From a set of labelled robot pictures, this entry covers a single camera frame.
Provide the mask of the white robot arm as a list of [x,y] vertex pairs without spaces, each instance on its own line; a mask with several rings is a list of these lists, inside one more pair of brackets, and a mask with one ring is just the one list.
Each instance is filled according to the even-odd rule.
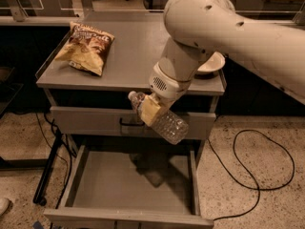
[[138,111],[148,126],[189,89],[215,52],[304,102],[305,31],[245,18],[229,0],[168,0],[163,23],[170,37],[152,68],[152,94]]

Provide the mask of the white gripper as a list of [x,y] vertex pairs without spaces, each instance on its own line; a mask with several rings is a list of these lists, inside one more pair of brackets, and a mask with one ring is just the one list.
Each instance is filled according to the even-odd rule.
[[190,87],[193,68],[183,63],[157,62],[149,78],[151,91],[139,105],[139,116],[147,126],[152,126],[157,118],[169,110],[163,100],[177,100]]

